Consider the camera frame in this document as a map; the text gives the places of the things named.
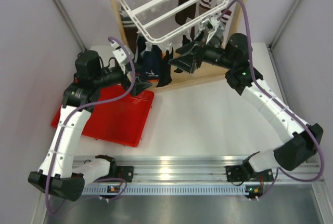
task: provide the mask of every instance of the white wall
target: white wall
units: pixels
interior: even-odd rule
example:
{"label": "white wall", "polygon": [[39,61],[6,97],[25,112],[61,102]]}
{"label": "white wall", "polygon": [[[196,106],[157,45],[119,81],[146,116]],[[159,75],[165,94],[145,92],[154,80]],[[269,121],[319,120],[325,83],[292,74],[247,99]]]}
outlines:
{"label": "white wall", "polygon": [[[109,0],[61,0],[87,47],[119,37]],[[254,42],[270,43],[293,0],[248,0]]]}
{"label": "white wall", "polygon": [[28,183],[51,143],[49,126],[79,48],[51,0],[0,0],[0,222],[28,223]]}
{"label": "white wall", "polygon": [[303,0],[274,49],[294,110],[324,129],[324,173],[333,195],[332,0]]}

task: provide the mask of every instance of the white tabletop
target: white tabletop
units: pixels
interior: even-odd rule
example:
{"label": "white tabletop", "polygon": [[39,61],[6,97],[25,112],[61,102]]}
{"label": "white tabletop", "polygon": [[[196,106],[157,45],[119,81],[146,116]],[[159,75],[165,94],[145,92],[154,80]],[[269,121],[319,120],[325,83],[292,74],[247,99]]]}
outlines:
{"label": "white tabletop", "polygon": [[[281,98],[266,45],[252,47],[254,66]],[[105,60],[110,57],[109,46],[92,49]],[[249,155],[280,144],[265,118],[224,80],[155,94],[137,148],[82,136],[76,154]]]}

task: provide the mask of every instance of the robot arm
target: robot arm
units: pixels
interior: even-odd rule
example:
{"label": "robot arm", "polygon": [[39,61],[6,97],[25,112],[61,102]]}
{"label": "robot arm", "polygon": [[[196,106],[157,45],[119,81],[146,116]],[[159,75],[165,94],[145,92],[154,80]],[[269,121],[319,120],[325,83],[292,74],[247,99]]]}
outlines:
{"label": "robot arm", "polygon": [[[267,119],[278,133],[283,144],[271,150],[257,152],[243,161],[242,170],[247,178],[253,178],[261,171],[271,168],[293,170],[312,157],[317,149],[310,135],[297,121],[287,114],[289,107],[285,105],[269,88],[263,76],[254,69],[256,82],[277,100],[274,100],[258,88],[250,73],[247,37],[241,33],[233,34],[225,48],[221,47],[223,31],[212,17],[198,37],[178,50],[180,56],[170,60],[170,64],[188,73],[194,73],[202,62],[229,69],[225,74],[229,86],[240,96],[249,101]],[[309,125],[298,118],[320,143],[323,129],[318,125]]]}
{"label": "robot arm", "polygon": [[[115,176],[117,166],[115,159],[103,155],[96,156],[91,162],[72,169],[80,136],[86,122],[93,113],[94,106],[76,111],[69,122],[66,125],[63,124],[73,110],[87,103],[98,101],[101,88],[115,84],[121,84],[125,90],[129,88],[131,81],[128,77],[130,71],[126,68],[126,54],[117,43],[112,45],[115,50],[113,56],[116,61],[116,66],[112,68],[101,67],[100,56],[95,51],[85,50],[78,54],[75,61],[76,74],[74,81],[64,92],[60,120],[50,149],[38,171],[29,174],[29,183],[42,192],[45,192],[46,178],[52,164],[53,154],[56,158],[49,184],[51,195],[76,201],[86,185],[103,176]],[[140,81],[137,78],[131,94],[136,96],[149,86],[151,86],[151,83]],[[62,128],[61,140],[58,149],[55,150]]]}

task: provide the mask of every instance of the orange object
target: orange object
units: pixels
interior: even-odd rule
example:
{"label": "orange object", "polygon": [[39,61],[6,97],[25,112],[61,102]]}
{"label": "orange object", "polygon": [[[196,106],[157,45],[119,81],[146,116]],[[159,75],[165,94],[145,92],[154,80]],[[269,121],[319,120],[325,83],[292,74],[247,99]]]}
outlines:
{"label": "orange object", "polygon": [[[124,92],[124,89],[119,85],[104,88],[100,91],[99,101],[118,97]],[[144,91],[137,97],[127,95],[116,102],[96,106],[82,134],[137,147],[153,98],[152,91]],[[52,127],[57,127],[59,118],[60,109],[52,120]]]}

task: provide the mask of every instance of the wooden board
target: wooden board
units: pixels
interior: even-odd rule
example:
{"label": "wooden board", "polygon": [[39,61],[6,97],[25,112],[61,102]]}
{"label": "wooden board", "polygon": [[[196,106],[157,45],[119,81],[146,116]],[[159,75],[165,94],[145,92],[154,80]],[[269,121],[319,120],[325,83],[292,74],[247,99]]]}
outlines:
{"label": "wooden board", "polygon": [[[118,23],[119,31],[121,33],[121,37],[124,44],[127,44],[127,38],[124,34],[124,27],[121,23],[121,17],[118,11],[118,4],[116,0],[110,0],[112,4],[112,8],[114,11],[114,14],[116,16],[116,20]],[[230,30],[228,32],[228,37],[234,33],[237,32],[240,20],[242,19],[242,11],[241,8],[237,5],[235,8],[235,11],[233,13],[233,18],[230,25]],[[212,81],[221,80],[224,78],[225,73],[227,72],[226,69],[215,67],[210,64],[203,63],[201,68],[199,68],[197,71],[195,71],[194,74],[187,74],[185,72],[183,73],[175,73],[173,72],[175,70],[174,67],[172,67],[171,72],[171,78],[172,83],[170,83],[167,86],[164,87],[158,87],[156,88],[157,83],[155,84],[154,88],[151,89],[154,92],[158,93],[165,90],[171,90],[171,89],[178,89],[186,86],[191,85],[199,85],[203,83],[208,83]]]}

